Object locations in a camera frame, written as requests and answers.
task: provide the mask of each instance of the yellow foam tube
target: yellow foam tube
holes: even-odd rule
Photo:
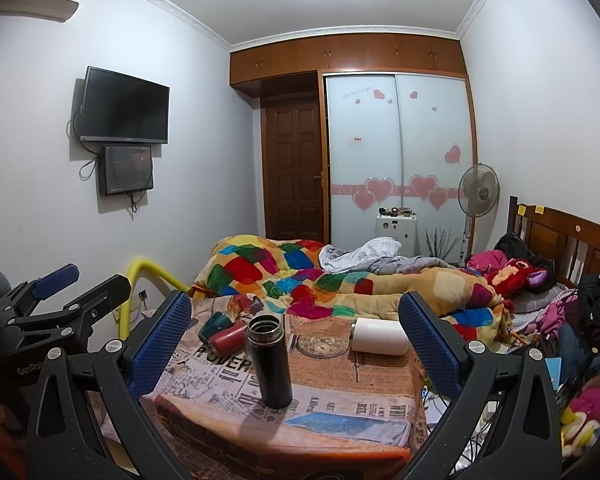
[[[142,270],[147,270],[148,272],[155,274],[159,278],[162,278],[165,282],[173,285],[174,288],[181,290],[182,292],[187,292],[190,287],[182,283],[180,280],[176,279],[162,267],[154,264],[153,262],[145,259],[145,258],[137,258],[132,261],[129,266],[128,271],[126,272],[126,277],[131,283],[131,295],[129,299],[125,301],[122,305],[120,305],[120,325],[118,327],[118,336],[120,339],[126,339],[129,336],[129,320],[131,319],[131,298],[134,295],[134,288],[136,287],[136,282],[138,281],[138,274]]]

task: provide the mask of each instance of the wooden door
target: wooden door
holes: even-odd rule
[[[367,67],[399,67],[400,55],[395,34],[361,34]]]
[[[229,84],[251,81],[260,77],[260,53],[257,48],[231,54]]]
[[[466,74],[460,42],[447,38],[429,38],[436,70]]]
[[[260,51],[261,78],[293,72],[291,44],[289,41],[267,44],[259,47],[257,50]]]
[[[302,38],[302,40],[293,40],[289,43],[291,44],[293,72],[309,72],[329,67],[326,36]]]
[[[274,240],[324,241],[318,97],[264,103],[265,218]]]
[[[329,68],[359,68],[365,65],[360,34],[327,36]]]
[[[435,70],[429,38],[427,36],[414,36],[413,34],[398,34],[398,53],[400,66],[403,68],[424,68]]]

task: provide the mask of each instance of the television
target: television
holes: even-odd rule
[[[166,144],[169,87],[90,66],[81,115],[81,141]]]

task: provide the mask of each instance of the door frame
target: door frame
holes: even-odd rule
[[[264,207],[264,232],[267,238],[271,238],[271,220],[269,218],[269,173],[267,172],[267,103],[273,101],[284,101],[286,99],[296,99],[299,97],[318,97],[318,113],[321,114],[320,101],[318,91],[311,92],[296,92],[294,94],[282,94],[271,97],[260,98],[260,153],[262,154],[262,205]],[[320,139],[322,139],[322,124],[320,124]],[[324,148],[322,149],[322,163],[324,164]],[[322,200],[324,200],[324,186],[325,178],[322,175]],[[322,202],[322,212],[327,208],[329,204]],[[322,236],[325,238],[325,242],[328,243],[328,234],[323,232]]]
[[[471,141],[472,141],[472,163],[478,164],[478,139],[475,126],[474,98],[471,95],[471,84],[467,74],[457,72],[444,72],[441,70],[428,70],[424,68],[394,68],[380,67],[369,70],[368,68],[333,68],[318,70],[318,106],[320,107],[320,140],[322,141],[322,222],[324,239],[326,243],[331,243],[331,180],[329,172],[329,139],[327,131],[327,110],[325,78],[330,75],[343,74],[427,74],[453,77],[455,79],[464,79],[466,86],[466,95],[469,101],[469,117],[471,121]],[[469,235],[468,253],[474,246],[475,218],[471,218],[471,227]]]

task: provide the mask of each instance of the headboard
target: headboard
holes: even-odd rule
[[[509,197],[507,231],[521,236],[543,258],[553,260],[556,280],[574,286],[582,274],[600,272],[600,224]]]

